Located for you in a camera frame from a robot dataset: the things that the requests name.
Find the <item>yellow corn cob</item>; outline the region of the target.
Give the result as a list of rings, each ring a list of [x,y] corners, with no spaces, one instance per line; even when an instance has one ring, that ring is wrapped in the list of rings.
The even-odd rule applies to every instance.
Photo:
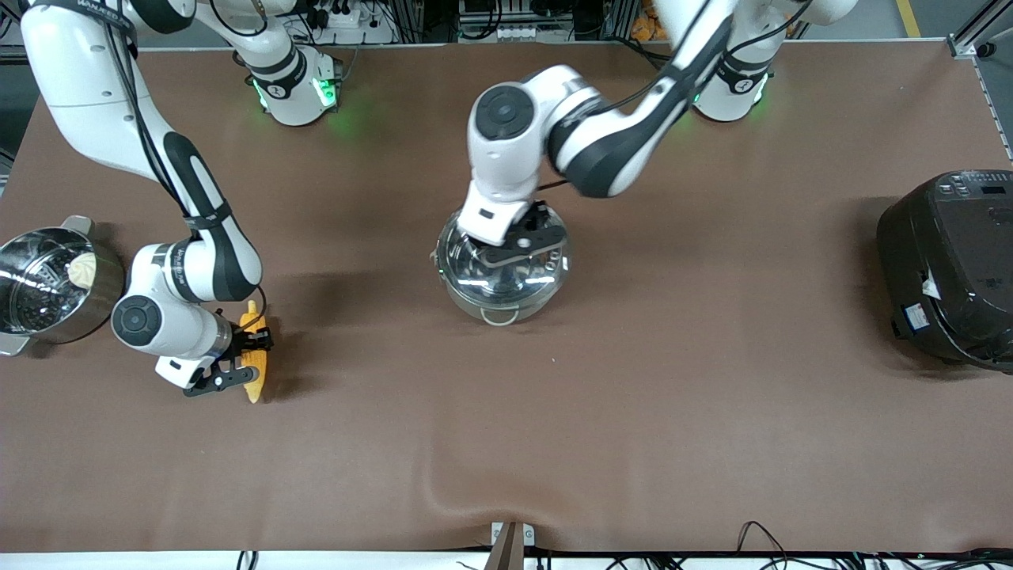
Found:
[[[260,310],[256,300],[249,299],[246,303],[246,310],[242,314],[242,317],[239,318],[238,327],[249,329],[249,331],[259,329],[260,327],[268,327],[267,318],[264,316],[264,312]],[[246,396],[249,398],[249,403],[251,404],[260,403],[261,396],[263,396],[264,385],[267,381],[267,362],[268,351],[246,352],[240,356],[242,367],[255,367],[260,371],[260,378],[254,380],[254,382],[250,382],[248,385],[243,385]]]

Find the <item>steel steamer pot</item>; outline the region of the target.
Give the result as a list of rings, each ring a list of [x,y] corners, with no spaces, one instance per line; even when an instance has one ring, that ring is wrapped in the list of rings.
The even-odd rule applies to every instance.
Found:
[[[15,357],[37,343],[75,342],[111,317],[126,272],[116,254],[93,235],[93,220],[72,215],[0,246],[0,355]],[[86,252],[97,254],[90,290],[66,277],[66,265]]]

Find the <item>white steamed bun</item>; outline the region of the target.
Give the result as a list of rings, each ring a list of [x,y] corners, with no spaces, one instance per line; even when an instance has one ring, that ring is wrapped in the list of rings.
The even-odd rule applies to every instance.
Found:
[[[97,278],[97,254],[94,252],[80,253],[66,265],[66,277],[71,284],[90,290]]]

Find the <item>brown table mat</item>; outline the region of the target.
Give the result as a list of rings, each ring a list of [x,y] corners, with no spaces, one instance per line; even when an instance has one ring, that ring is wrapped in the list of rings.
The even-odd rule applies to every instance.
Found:
[[[567,282],[529,320],[453,304],[430,254],[470,178],[479,93],[567,63],[611,98],[618,44],[367,48],[341,109],[260,111],[228,51],[144,53],[264,261],[263,403],[185,397],[108,328],[0,357],[0,553],[1013,547],[1013,378],[890,328],[882,212],[1010,162],[941,42],[783,47],[738,123],[694,113],[629,191],[545,199]]]

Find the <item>bag of orange fruits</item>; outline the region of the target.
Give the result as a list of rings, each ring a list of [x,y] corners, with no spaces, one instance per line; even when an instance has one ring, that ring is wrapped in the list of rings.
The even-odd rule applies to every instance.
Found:
[[[635,18],[630,24],[630,40],[668,42],[668,29],[661,22],[658,5],[663,0],[639,0]]]

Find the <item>black rice cooker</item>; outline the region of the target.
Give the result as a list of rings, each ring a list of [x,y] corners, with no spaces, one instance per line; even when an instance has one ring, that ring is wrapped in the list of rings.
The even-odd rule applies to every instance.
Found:
[[[1013,172],[930,178],[880,216],[876,245],[898,339],[1013,375]]]

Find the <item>aluminium frame profile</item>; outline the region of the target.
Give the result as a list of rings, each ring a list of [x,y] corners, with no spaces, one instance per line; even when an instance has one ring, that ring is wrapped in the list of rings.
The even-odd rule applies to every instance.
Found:
[[[1013,36],[1013,0],[985,0],[969,20],[947,37],[956,60],[985,59],[997,51],[997,43]]]

